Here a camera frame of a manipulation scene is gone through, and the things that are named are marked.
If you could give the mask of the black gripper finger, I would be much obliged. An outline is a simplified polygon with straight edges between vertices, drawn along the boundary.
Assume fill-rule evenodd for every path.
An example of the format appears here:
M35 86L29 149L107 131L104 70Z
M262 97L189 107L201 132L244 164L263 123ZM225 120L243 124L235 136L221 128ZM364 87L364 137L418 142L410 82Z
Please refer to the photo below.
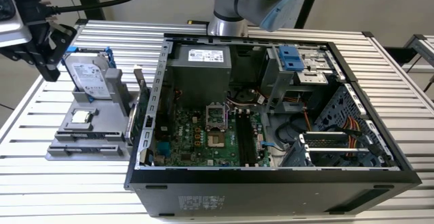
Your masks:
M48 64L51 56L33 45L13 45L1 47L1 54L13 61L24 60L29 65L35 66L43 78L51 82L51 70Z
M60 76L60 72L57 69L57 64L63 59L64 53L73 41L76 36L76 29L64 24L57 24L55 22L49 22L49 46L51 51L48 53L48 78L47 81L56 82Z

